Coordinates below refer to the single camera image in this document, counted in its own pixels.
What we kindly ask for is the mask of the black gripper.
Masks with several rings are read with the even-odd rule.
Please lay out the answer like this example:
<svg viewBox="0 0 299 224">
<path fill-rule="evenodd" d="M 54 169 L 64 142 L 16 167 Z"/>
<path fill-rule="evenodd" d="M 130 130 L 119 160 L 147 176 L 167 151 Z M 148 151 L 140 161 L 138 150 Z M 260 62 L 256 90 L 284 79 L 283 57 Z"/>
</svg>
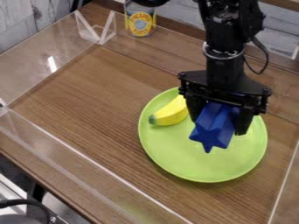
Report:
<svg viewBox="0 0 299 224">
<path fill-rule="evenodd" d="M 246 135 L 254 116 L 267 112 L 271 88 L 250 79 L 244 73 L 231 83 L 208 83 L 204 70 L 180 72 L 178 78 L 182 82 L 179 94 L 186 99 L 191 120 L 196 122 L 207 102 L 228 104 L 240 109 L 235 135 Z"/>
</svg>

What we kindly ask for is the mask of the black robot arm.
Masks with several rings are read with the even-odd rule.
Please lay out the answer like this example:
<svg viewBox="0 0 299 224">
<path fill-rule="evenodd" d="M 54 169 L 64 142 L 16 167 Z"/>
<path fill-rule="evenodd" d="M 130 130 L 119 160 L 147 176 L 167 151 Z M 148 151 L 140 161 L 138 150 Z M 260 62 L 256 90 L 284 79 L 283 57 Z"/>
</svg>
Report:
<svg viewBox="0 0 299 224">
<path fill-rule="evenodd" d="M 239 109 L 232 119 L 238 136 L 248 132 L 254 117 L 267 111 L 268 86 L 252 80 L 246 71 L 250 64 L 244 50 L 248 42 L 260 50 L 267 48 L 256 35 L 263 30 L 266 14 L 258 0 L 192 0 L 199 5 L 206 28 L 202 51 L 206 68 L 178 73 L 182 85 L 179 94 L 187 101 L 192 119 L 198 119 L 211 102 Z"/>
</svg>

